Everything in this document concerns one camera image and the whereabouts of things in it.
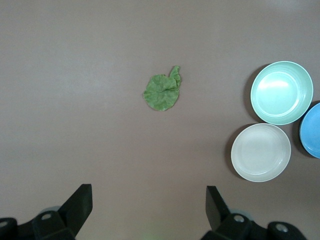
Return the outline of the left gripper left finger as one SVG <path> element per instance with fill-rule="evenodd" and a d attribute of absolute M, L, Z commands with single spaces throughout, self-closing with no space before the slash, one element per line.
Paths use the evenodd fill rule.
<path fill-rule="evenodd" d="M 82 184 L 57 210 L 38 214 L 18 225 L 15 218 L 0 219 L 2 240 L 75 240 L 93 209 L 91 184 Z"/>

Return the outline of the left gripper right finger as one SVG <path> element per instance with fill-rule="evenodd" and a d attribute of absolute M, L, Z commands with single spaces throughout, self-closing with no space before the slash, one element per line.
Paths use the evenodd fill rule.
<path fill-rule="evenodd" d="M 216 186 L 206 187 L 205 211 L 210 224 L 203 240 L 305 240 L 292 224 L 270 222 L 266 228 L 241 213 L 232 213 Z"/>

